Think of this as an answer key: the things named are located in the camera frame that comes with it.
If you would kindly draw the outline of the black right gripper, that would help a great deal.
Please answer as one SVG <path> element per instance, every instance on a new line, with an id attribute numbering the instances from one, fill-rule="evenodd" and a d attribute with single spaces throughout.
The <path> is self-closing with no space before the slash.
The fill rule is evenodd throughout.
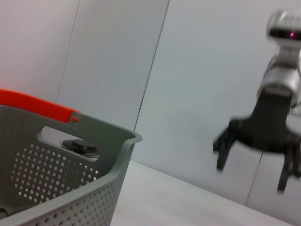
<path id="1" fill-rule="evenodd" d="M 277 191 L 285 191 L 288 179 L 301 178 L 301 137 L 290 130 L 286 119 L 292 95 L 278 95 L 262 91 L 253 112 L 246 118 L 234 118 L 213 142 L 218 154 L 216 168 L 223 171 L 235 141 L 264 152 L 285 153 L 284 165 Z"/>

